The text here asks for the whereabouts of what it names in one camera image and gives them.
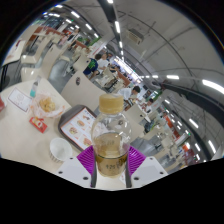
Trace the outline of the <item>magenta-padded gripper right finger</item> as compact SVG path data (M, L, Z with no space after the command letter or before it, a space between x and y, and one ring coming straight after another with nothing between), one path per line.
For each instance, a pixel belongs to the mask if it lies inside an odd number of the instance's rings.
M146 157L134 147L129 148L126 161L127 188L140 188L167 175L154 156Z

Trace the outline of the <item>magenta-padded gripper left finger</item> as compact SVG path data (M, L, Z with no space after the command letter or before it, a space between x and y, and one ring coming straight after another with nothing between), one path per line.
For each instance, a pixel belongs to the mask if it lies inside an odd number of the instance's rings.
M77 157L67 159L56 175L81 187L95 188L97 167L93 147L86 148Z

